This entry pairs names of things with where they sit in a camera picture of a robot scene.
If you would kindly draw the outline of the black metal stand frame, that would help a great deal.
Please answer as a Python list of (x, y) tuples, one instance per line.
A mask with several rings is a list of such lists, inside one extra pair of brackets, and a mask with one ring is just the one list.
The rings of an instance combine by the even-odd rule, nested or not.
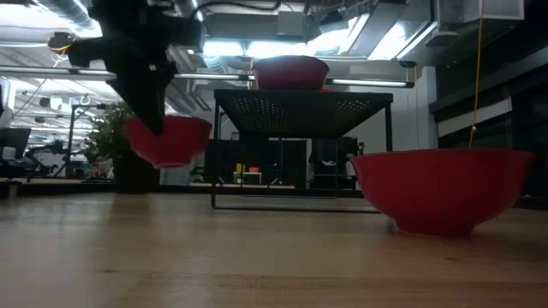
[[(74, 125), (75, 122), (89, 109), (97, 109), (97, 110), (105, 110), (107, 107), (106, 104), (73, 104), (71, 106), (71, 115), (70, 115), (70, 123), (69, 123), (69, 131), (68, 131), (68, 149), (67, 154), (65, 155), (65, 167), (68, 168), (71, 164), (71, 157), (73, 155), (72, 149), (73, 149), (73, 139), (74, 139)], [(82, 108), (80, 115), (76, 115), (77, 110), (79, 108)]]

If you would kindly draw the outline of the round black ceiling device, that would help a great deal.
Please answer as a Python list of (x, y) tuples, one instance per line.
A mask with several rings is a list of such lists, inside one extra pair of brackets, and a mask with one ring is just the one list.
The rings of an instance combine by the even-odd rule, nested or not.
[(68, 54), (70, 46), (78, 39), (73, 33), (54, 32), (47, 42), (47, 47), (59, 55)]

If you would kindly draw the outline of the small white table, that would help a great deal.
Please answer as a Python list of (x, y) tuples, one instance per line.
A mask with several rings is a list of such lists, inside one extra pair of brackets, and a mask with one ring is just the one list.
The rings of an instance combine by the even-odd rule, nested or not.
[(262, 182), (260, 172), (235, 172), (233, 182), (238, 185), (259, 185)]

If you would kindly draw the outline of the large silver ductwork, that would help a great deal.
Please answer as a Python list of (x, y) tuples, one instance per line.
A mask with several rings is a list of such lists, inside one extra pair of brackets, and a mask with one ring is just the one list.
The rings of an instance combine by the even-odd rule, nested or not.
[(341, 56), (430, 65), (472, 51), (525, 20), (527, 0), (364, 0)]

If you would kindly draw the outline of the long LED light bar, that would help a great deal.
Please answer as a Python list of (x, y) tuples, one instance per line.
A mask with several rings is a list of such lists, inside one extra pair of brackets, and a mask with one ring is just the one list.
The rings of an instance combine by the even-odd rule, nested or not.
[[(4, 66), (0, 65), (0, 76), (14, 78), (42, 78), (53, 80), (109, 80), (115, 75), (106, 70), (88, 68), (50, 68), (50, 67), (27, 67), (27, 66)], [(222, 80), (222, 81), (255, 81), (250, 74), (201, 74), (201, 73), (179, 73), (175, 74), (175, 80)], [(335, 86), (376, 86), (388, 88), (412, 88), (411, 81), (394, 80), (367, 80), (367, 79), (337, 79), (327, 78), (326, 85)]]

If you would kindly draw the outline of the small black monitor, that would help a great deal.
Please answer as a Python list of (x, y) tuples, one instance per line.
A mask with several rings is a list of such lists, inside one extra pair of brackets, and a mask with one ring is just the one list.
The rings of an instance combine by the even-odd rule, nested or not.
[(358, 155), (358, 139), (356, 137), (341, 137), (337, 142), (337, 153), (340, 160), (347, 160)]

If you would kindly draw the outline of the green potted plant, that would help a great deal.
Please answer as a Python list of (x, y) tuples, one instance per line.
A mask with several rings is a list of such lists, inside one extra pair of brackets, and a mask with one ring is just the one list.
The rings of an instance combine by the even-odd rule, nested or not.
[(148, 194), (158, 187), (160, 173), (130, 147), (123, 129), (134, 118), (124, 102), (107, 105), (104, 113), (92, 120), (84, 155), (89, 163), (111, 160), (116, 193)]

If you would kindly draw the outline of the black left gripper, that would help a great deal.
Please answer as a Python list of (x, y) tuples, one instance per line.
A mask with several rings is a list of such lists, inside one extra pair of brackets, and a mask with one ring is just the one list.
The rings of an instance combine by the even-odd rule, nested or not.
[(75, 40), (66, 52), (70, 64), (79, 68), (103, 61), (105, 69), (116, 74), (110, 86), (151, 133), (160, 135), (164, 132), (165, 89), (179, 73), (176, 62), (168, 58), (168, 49), (181, 45), (201, 50), (205, 38), (204, 29), (176, 29), (140, 37), (103, 30), (100, 37)]

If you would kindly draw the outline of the black perforated metal rack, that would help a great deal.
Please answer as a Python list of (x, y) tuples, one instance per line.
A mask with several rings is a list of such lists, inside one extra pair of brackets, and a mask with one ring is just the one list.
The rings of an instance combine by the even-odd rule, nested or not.
[(385, 149), (393, 151), (390, 93), (217, 89), (214, 98), (211, 150), (215, 156), (221, 112), (239, 133), (250, 136), (339, 140), (383, 110)]

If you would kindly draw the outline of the large black monitor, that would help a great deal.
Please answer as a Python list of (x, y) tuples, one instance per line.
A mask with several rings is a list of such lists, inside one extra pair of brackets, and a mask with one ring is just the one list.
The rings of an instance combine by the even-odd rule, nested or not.
[(7, 148), (14, 149), (13, 159), (21, 159), (31, 132), (31, 128), (0, 128), (0, 154)]

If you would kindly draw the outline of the black partition panel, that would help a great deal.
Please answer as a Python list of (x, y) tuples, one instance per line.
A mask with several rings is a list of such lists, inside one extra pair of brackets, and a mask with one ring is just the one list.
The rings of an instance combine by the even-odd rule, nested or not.
[(205, 152), (204, 181), (213, 179), (213, 168), (217, 167), (217, 181), (235, 184), (233, 174), (238, 163), (259, 168), (262, 186), (307, 186), (307, 142), (305, 140), (220, 140), (217, 152), (209, 145)]

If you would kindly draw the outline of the black aluminium table frame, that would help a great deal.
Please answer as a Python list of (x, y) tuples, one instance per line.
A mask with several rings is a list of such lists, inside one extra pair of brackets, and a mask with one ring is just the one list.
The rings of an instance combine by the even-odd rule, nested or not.
[[(21, 184), (19, 182), (0, 182), (0, 200), (7, 199), (11, 195), (15, 197), (55, 196), (84, 193), (113, 193), (116, 186), (112, 183), (70, 183), (70, 184)], [(152, 189), (153, 193), (186, 193), (186, 194), (211, 194), (210, 187), (180, 187), (158, 186)], [(288, 188), (254, 188), (254, 187), (219, 187), (216, 194), (220, 195), (259, 195), (277, 197), (303, 197), (303, 198), (363, 198), (360, 191), (335, 191), (312, 189), (288, 189)], [(548, 197), (521, 197), (515, 208), (527, 210), (548, 211)]]

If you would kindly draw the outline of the person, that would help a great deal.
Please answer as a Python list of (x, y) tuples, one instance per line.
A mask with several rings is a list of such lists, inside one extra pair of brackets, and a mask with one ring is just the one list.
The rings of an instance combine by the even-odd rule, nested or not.
[(335, 139), (313, 139), (308, 158), (311, 189), (335, 189), (337, 186), (338, 143)]

